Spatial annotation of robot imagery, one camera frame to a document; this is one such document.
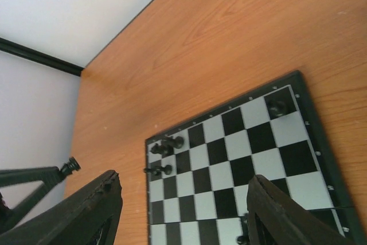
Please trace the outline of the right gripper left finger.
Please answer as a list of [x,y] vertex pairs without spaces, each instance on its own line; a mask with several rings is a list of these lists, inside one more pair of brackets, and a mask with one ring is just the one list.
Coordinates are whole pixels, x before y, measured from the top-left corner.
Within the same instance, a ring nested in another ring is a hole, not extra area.
[[53,208],[1,234],[1,244],[114,244],[121,192],[119,174],[108,170]]

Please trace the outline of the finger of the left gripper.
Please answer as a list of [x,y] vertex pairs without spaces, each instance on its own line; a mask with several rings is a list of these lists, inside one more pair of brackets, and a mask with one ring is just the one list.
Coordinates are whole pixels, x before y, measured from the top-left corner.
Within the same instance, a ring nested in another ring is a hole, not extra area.
[[40,182],[14,208],[1,206],[1,227],[15,227],[56,185],[62,181],[58,167],[1,170],[1,187]]

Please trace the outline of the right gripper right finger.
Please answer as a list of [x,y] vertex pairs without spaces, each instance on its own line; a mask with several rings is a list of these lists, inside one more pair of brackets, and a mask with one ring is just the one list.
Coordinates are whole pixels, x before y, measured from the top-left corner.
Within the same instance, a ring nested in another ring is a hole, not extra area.
[[250,244],[354,244],[261,174],[249,182],[247,207]]

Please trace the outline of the black pawn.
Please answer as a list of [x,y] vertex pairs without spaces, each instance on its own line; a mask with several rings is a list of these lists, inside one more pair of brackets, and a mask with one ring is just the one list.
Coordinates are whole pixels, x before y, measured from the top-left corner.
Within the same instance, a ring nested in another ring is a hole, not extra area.
[[173,167],[171,165],[158,166],[157,175],[164,173],[165,175],[170,175],[172,173]]
[[159,176],[161,174],[160,166],[155,166],[153,168],[144,168],[143,171],[153,176]]
[[175,149],[180,149],[183,147],[184,145],[184,139],[182,136],[176,136],[176,137],[165,137],[163,139],[163,141],[165,142],[165,144],[167,144],[168,146],[175,148]]

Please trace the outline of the black rook piece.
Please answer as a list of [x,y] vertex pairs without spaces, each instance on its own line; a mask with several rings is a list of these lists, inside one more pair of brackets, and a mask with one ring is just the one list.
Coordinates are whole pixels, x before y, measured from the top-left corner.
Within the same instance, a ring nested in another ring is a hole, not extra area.
[[171,146],[165,144],[155,143],[154,146],[150,149],[152,154],[159,154],[162,158],[171,156],[174,154],[174,150]]

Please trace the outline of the black rook corner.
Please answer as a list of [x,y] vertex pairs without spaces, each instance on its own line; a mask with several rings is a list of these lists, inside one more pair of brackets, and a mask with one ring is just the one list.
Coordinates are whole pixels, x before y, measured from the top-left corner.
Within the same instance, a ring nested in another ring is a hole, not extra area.
[[268,101],[267,107],[270,112],[270,115],[272,115],[275,118],[285,116],[288,113],[287,105],[283,101],[271,99]]

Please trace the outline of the black piece aloft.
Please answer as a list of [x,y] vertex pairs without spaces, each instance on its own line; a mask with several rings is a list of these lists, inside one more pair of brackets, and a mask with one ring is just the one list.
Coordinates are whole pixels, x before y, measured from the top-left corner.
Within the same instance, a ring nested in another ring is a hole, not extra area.
[[79,171],[80,169],[81,167],[76,159],[74,157],[70,157],[69,160],[60,168],[60,173],[64,177],[67,177],[71,175],[74,171]]

